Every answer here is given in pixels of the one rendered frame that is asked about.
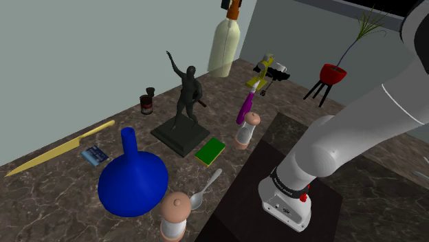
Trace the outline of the green and yellow sponge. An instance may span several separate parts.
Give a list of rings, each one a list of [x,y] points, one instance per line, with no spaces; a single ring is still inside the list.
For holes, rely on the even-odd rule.
[[[223,142],[212,137],[198,152],[195,153],[195,158],[206,167],[209,167],[225,147],[226,145]]]

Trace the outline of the purple pen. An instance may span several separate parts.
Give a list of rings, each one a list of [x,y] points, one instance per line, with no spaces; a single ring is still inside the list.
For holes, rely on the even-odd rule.
[[[252,99],[254,97],[254,94],[256,92],[256,89],[257,89],[259,83],[260,83],[260,81],[258,80],[257,82],[255,82],[252,85],[252,89],[249,92],[249,94],[247,95],[247,98],[245,99],[245,101],[244,101],[244,103],[243,103],[243,105],[242,105],[242,107],[240,109],[240,112],[239,112],[239,114],[238,114],[238,116],[236,118],[236,123],[237,124],[242,124],[243,121],[244,121],[244,119],[245,119],[245,114],[250,111],[250,109],[252,107]]]

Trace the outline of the tan and white pepper mill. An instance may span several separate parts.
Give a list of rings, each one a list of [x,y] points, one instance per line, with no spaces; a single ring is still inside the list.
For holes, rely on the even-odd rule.
[[[236,149],[244,150],[248,147],[254,129],[259,125],[260,121],[260,116],[255,112],[248,112],[244,115],[243,125],[234,137],[234,146]]]
[[[190,198],[183,192],[172,192],[162,201],[160,236],[162,242],[179,242],[186,231],[190,215]]]

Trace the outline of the dark human figure statue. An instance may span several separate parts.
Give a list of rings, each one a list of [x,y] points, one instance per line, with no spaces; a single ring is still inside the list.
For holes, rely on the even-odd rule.
[[[199,124],[193,112],[195,103],[200,102],[203,96],[203,90],[201,83],[195,78],[196,68],[191,65],[182,72],[176,66],[171,53],[169,51],[166,53],[173,71],[181,78],[181,90],[176,114],[153,129],[151,134],[178,155],[185,157],[210,134]]]

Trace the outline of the dark red can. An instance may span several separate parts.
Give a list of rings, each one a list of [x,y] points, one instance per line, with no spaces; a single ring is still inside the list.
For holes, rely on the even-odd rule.
[[[153,98],[149,95],[140,96],[140,111],[144,115],[150,115],[153,112]]]

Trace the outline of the yellow and white tool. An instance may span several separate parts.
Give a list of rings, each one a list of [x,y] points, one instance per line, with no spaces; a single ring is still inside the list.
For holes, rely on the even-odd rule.
[[[260,90],[266,83],[265,75],[267,74],[268,68],[274,62],[274,55],[267,53],[263,59],[258,62],[256,67],[260,69],[258,76],[253,77],[251,80],[246,82],[246,86],[252,88],[255,83],[258,83],[256,90]]]

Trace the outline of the pale yellow bottle orange neck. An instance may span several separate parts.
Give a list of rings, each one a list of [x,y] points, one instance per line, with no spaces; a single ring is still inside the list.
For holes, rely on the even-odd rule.
[[[242,0],[221,1],[221,8],[227,10],[227,14],[214,32],[207,68],[208,73],[213,77],[225,78],[230,73],[241,35],[237,23],[241,2]]]

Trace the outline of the black flat object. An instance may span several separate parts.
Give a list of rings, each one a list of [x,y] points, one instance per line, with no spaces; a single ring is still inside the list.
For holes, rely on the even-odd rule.
[[[287,68],[279,63],[273,63],[267,68],[266,76],[272,77],[272,80],[288,80],[290,75],[286,73]]]

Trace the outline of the silver spoon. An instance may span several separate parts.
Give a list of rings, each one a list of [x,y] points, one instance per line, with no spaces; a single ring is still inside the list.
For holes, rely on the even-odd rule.
[[[205,185],[205,187],[200,191],[197,192],[195,194],[193,194],[190,197],[190,202],[191,202],[191,209],[195,210],[198,207],[200,207],[200,205],[202,204],[203,201],[203,195],[206,191],[206,189],[220,176],[220,174],[222,173],[222,169],[218,168],[214,174],[212,175],[212,177],[208,180],[207,184]]]

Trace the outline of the dark marble robot stand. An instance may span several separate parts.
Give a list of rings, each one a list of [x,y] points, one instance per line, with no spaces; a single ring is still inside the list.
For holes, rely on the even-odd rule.
[[[278,113],[194,242],[334,242],[342,196],[319,179],[309,185],[311,220],[302,232],[264,211],[258,193],[307,127]]]

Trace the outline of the blue round vase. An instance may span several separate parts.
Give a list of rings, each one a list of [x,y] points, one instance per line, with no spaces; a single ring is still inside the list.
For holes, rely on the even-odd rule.
[[[124,154],[109,162],[100,174],[98,197],[104,208],[119,217],[138,217],[162,200],[168,171],[155,154],[139,151],[135,130],[121,130]]]

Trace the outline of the small blue card box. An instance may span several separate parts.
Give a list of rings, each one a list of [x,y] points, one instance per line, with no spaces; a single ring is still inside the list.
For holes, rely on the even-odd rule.
[[[91,146],[81,153],[81,155],[93,166],[99,165],[109,157],[97,146]]]

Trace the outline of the red plant pot on stand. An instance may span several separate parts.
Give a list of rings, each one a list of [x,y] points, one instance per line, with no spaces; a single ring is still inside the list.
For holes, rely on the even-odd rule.
[[[326,87],[326,90],[322,95],[322,99],[318,105],[319,107],[321,107],[325,102],[329,92],[331,91],[332,86],[342,81],[347,75],[347,71],[341,68],[340,64],[349,52],[349,50],[360,39],[364,38],[365,36],[368,36],[369,34],[374,34],[377,32],[383,32],[384,34],[386,34],[385,30],[377,29],[384,25],[383,20],[387,17],[388,13],[383,14],[382,11],[379,11],[376,15],[373,15],[374,9],[375,7],[373,6],[369,13],[362,12],[360,17],[356,17],[359,26],[359,32],[355,40],[346,49],[346,51],[343,53],[336,65],[328,63],[323,65],[322,69],[320,70],[318,82],[308,91],[308,93],[303,97],[303,100],[306,100],[311,94],[313,95],[312,98],[314,99],[321,92],[321,90]]]

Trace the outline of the yellow knife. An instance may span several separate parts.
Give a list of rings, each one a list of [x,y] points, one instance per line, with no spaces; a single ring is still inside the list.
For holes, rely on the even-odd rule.
[[[99,132],[99,131],[107,128],[107,127],[111,127],[114,124],[115,124],[115,121],[111,120],[111,121],[109,121],[107,123],[104,123],[104,124],[102,124],[102,125],[94,128],[94,129],[86,132],[86,133],[83,133],[82,135],[79,135],[78,137],[76,137],[76,138],[74,138],[74,139],[72,139],[72,140],[70,140],[70,141],[68,141],[68,142],[66,142],[64,144],[61,144],[60,146],[58,146],[56,148],[53,148],[52,150],[47,151],[46,153],[43,153],[42,155],[39,155],[38,157],[35,157],[35,158],[31,159],[30,161],[28,161],[28,162],[26,162],[26,163],[24,163],[24,164],[16,167],[14,170],[11,170],[5,176],[9,177],[11,175],[20,173],[22,171],[25,171],[25,170],[31,168],[31,167],[37,166],[39,164],[42,164],[43,162],[46,162],[46,161],[48,161],[48,160],[50,160],[52,158],[55,158],[55,157],[57,157],[57,156],[59,156],[59,155],[61,155],[63,153],[66,153],[66,152],[68,152],[68,151],[70,151],[72,149],[75,149],[75,148],[77,148],[77,147],[80,146],[80,141],[83,138],[85,138],[87,136],[90,136],[90,135],[93,135],[94,133],[97,133],[97,132]]]

